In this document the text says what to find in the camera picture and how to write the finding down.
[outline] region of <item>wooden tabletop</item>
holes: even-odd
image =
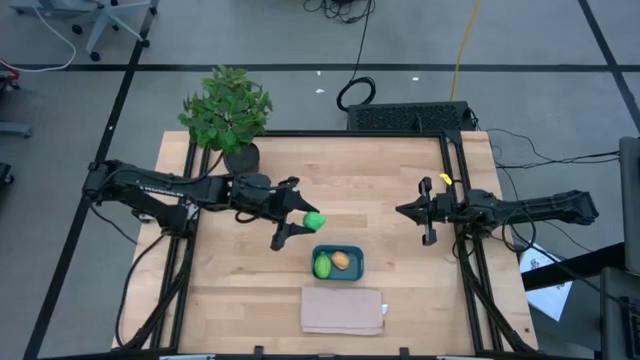
[[[500,197],[486,133],[463,133],[463,140],[472,187]],[[316,234],[290,238],[274,252],[269,249],[275,230],[270,222],[241,225],[234,212],[203,212],[180,352],[252,353],[255,345],[263,345],[267,354],[394,355],[400,347],[409,347],[412,355],[473,353],[460,267],[451,254],[452,225],[436,224],[438,242],[422,246],[423,227],[394,210],[417,198],[417,184],[425,176],[433,179],[433,193],[445,191],[438,177],[443,165],[437,139],[263,137],[255,143],[260,172],[274,183],[299,177],[301,194],[327,217],[327,224]],[[156,170],[182,173],[187,147],[187,132],[166,132]],[[212,154],[211,161],[217,156]],[[225,172],[221,163],[214,174]],[[290,215],[298,224],[301,218]],[[143,225],[136,256],[158,234],[157,225]],[[151,251],[132,277],[121,321],[124,339],[131,338],[158,300],[168,244],[165,240]],[[365,254],[363,278],[355,283],[315,280],[310,257],[319,244],[359,246]],[[497,306],[537,348],[515,255],[499,241],[484,244]],[[303,334],[303,286],[379,289],[389,305],[383,334]],[[485,348],[490,348],[479,302],[478,309]],[[167,317],[172,320],[173,309]],[[170,328],[165,326],[165,344]]]

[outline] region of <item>folded cloth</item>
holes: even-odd
[[[302,331],[378,335],[382,293],[374,289],[302,288]]]

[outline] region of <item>small bowl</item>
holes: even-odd
[[[331,257],[334,252],[341,251],[349,257],[349,267],[340,270],[333,262],[331,262],[331,273],[326,279],[320,279],[313,271],[313,264],[316,258],[323,252]],[[364,253],[357,246],[348,245],[318,245],[313,249],[311,254],[311,273],[318,280],[339,280],[339,281],[358,281],[364,274]]]

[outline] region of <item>black plant pot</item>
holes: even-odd
[[[224,165],[232,175],[257,173],[260,168],[260,150],[251,143],[243,146],[239,153],[224,153]]]

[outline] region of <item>yellow label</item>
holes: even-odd
[[[453,181],[451,181],[451,178],[449,177],[449,175],[447,174],[440,174],[440,177],[442,178],[442,180],[444,180],[444,182],[447,183],[447,185],[451,186],[453,184]]]

